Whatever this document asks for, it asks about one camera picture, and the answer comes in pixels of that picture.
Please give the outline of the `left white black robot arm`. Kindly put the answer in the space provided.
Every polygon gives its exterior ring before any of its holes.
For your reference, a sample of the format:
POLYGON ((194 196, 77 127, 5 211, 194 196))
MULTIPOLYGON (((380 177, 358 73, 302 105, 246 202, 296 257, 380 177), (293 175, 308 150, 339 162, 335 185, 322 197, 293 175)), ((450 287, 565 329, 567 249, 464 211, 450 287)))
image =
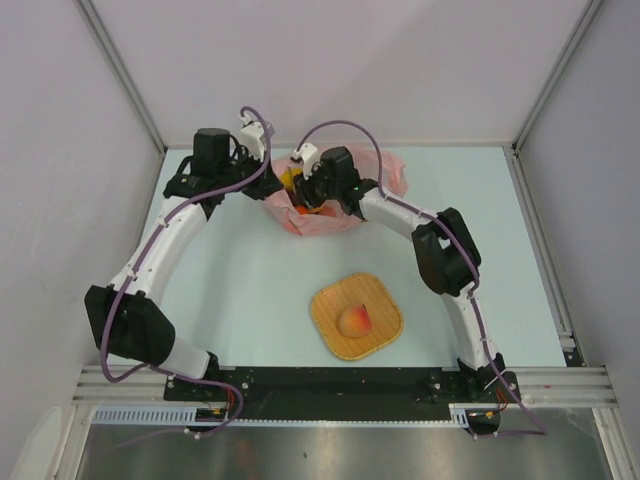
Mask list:
POLYGON ((263 200, 279 188, 270 167, 268 126, 251 121, 238 135, 198 130, 192 154, 165 186, 151 230, 108 285, 93 285, 86 293, 101 359, 136 360, 141 367, 186 378, 187 389, 199 399, 214 397, 221 387, 217 356, 179 338, 160 303, 187 247, 226 195, 243 192, 263 200))

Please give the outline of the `fake peach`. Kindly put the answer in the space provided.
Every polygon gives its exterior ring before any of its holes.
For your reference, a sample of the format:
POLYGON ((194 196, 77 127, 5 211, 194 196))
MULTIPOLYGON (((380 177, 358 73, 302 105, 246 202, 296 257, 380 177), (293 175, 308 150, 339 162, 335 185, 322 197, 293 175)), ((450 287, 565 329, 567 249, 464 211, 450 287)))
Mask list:
POLYGON ((339 332, 348 338, 362 338, 370 334, 373 324, 364 304, 344 310, 337 322, 339 332))

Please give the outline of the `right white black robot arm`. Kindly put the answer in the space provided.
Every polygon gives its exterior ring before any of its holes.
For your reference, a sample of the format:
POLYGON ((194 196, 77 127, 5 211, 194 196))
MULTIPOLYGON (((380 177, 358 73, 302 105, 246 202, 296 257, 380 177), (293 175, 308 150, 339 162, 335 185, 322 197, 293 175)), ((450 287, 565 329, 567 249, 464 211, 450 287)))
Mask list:
POLYGON ((377 176, 369 178, 359 172, 347 147, 319 152, 309 143, 299 146, 291 154, 302 168, 292 179, 296 199, 308 208, 336 201, 345 214, 408 239, 422 281, 447 308, 458 343, 463 393, 484 401, 498 390, 517 400, 517 384, 506 378, 504 358, 482 317, 477 298, 481 256, 461 213, 454 208, 432 212, 387 191, 381 152, 376 156, 377 176))

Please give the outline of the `woven bamboo tray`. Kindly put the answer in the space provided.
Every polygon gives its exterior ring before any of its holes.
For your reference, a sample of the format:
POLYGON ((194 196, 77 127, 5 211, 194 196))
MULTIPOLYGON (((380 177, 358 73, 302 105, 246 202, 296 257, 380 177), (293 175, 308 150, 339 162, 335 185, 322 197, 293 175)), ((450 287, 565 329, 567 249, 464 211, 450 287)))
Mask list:
POLYGON ((403 314, 382 281, 369 273, 347 276, 318 291, 311 317, 337 358, 358 361, 394 342, 403 314))

